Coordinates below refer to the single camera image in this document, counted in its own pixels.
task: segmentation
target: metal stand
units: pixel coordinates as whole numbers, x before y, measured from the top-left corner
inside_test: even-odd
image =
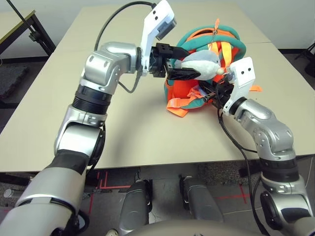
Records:
[[[127,191],[120,213],[119,235],[123,236],[149,223],[151,199],[148,182],[138,180]]]
[[[207,186],[199,179],[186,177],[180,180],[184,208],[197,220],[223,222],[223,215]]]
[[[303,52],[301,52],[301,53],[295,58],[295,60],[298,59],[298,58],[301,57],[301,56],[305,56],[307,59],[310,59],[310,60],[311,60],[312,57],[311,57],[310,55],[312,55],[311,50],[312,50],[313,48],[315,48],[315,42],[314,42],[310,47],[308,47],[308,48],[305,49]]]
[[[47,55],[51,55],[56,46],[54,42],[51,40],[47,32],[45,31],[43,25],[40,23],[38,18],[33,14],[28,19],[24,19],[24,17],[20,14],[20,12],[16,9],[13,3],[10,0],[6,0],[8,4],[12,7],[12,9],[16,12],[16,14],[21,18],[23,24],[20,25],[11,35],[9,35],[1,44],[0,44],[0,54],[7,49],[25,30],[29,29],[31,31],[30,38],[32,41],[35,41],[40,44],[40,46],[44,49]]]

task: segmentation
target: orange strap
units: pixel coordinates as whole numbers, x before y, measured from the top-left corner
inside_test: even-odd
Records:
[[[255,92],[262,92],[262,87],[259,85],[253,85],[250,89],[250,91],[255,91]]]
[[[189,98],[172,98],[167,103],[167,110],[170,111],[173,114],[178,115],[179,117],[184,117],[187,114],[187,110],[182,109],[181,107],[187,106],[189,103],[191,103],[193,100],[197,98],[201,98],[202,95],[198,90],[195,90],[194,88],[191,88],[189,94],[187,95]]]
[[[199,37],[202,37],[202,36],[213,36],[212,32],[199,34],[199,33],[203,32],[205,30],[214,30],[214,28],[204,28],[204,29],[197,30],[197,31],[195,31],[193,34],[191,34],[186,39],[186,42],[191,40],[191,39],[193,39],[193,38],[199,38]],[[229,37],[235,38],[235,36],[233,34],[231,34],[230,32],[224,31],[224,30],[221,30],[221,29],[218,29],[217,35],[224,35],[224,36],[229,36]]]
[[[225,67],[232,63],[232,47],[228,42],[221,42],[222,55],[225,61]]]

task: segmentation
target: plush toy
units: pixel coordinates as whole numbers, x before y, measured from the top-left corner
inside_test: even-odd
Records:
[[[222,75],[224,70],[221,68],[219,56],[209,50],[201,50],[190,54],[183,61],[177,60],[175,68],[193,68],[201,75],[195,80],[210,80],[216,75]]]

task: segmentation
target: teal strap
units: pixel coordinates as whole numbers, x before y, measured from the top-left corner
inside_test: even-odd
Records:
[[[202,107],[204,104],[205,104],[205,102],[202,98],[197,98],[197,99],[193,100],[191,103],[189,103],[187,106],[183,106],[181,108],[193,109],[193,108]]]
[[[188,42],[185,42],[184,44],[181,45],[182,48],[186,49],[187,51],[193,50],[195,48],[199,48],[200,46],[203,45],[208,45],[209,42],[212,41],[213,36],[201,36],[198,38],[194,38],[189,40]],[[228,42],[230,43],[233,47],[239,48],[238,54],[235,56],[235,60],[243,58],[243,56],[246,53],[246,46],[244,43],[242,43],[240,40],[236,38],[232,38],[229,36],[225,35],[217,35],[215,36],[214,42]]]
[[[191,31],[189,31],[187,34],[184,35],[184,37],[182,37],[181,40],[179,40],[177,47],[181,47],[182,44],[184,44],[186,42],[186,40],[188,39],[189,36],[191,36],[192,33],[196,32],[197,30],[201,30],[203,28],[214,28],[214,25],[210,25],[210,26],[201,26],[201,27],[197,27],[192,29]],[[223,26],[223,25],[219,25],[218,29],[220,30],[224,30],[224,31],[228,31],[230,32],[232,35],[234,35],[236,37],[236,39],[240,40],[240,36],[238,35],[238,33],[235,31],[235,29],[229,27],[229,26]]]

